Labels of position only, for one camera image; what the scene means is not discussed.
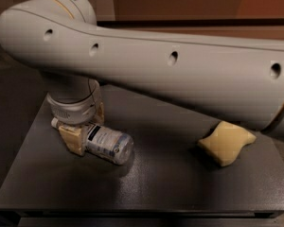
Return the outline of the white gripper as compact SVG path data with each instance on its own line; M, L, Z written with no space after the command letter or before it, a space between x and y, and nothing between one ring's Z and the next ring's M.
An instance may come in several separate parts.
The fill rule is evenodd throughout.
M47 102L62 123L79 125L93 121L104 124L104 104L99 83L94 79L54 79L47 83ZM85 154L86 129L60 125L59 133L67 148L79 156Z

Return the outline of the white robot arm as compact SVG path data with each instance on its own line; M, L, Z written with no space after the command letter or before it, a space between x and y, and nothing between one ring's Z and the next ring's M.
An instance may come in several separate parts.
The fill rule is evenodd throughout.
M88 0L0 14L0 45L57 75L97 79L284 141L284 41L100 27Z

